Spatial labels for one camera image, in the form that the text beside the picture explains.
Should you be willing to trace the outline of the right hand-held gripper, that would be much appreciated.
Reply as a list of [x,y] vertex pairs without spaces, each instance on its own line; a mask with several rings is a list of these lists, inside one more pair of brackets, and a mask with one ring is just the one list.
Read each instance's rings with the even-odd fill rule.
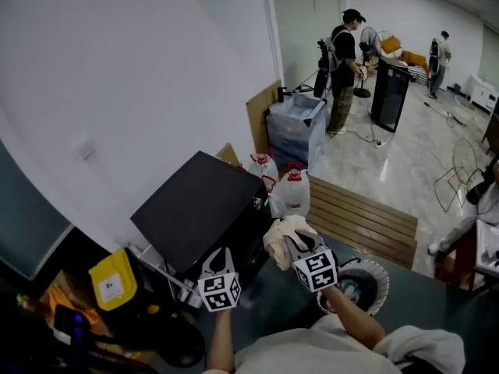
[[318,292],[338,283],[338,259],[322,237],[305,230],[285,236],[292,259],[292,269],[300,282],[311,292]]

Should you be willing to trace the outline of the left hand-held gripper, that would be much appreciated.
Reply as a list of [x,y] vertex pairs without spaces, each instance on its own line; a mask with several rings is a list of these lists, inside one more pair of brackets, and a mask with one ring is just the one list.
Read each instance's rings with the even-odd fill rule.
[[204,261],[197,281],[200,296],[209,312],[233,309],[241,294],[229,248],[219,248]]

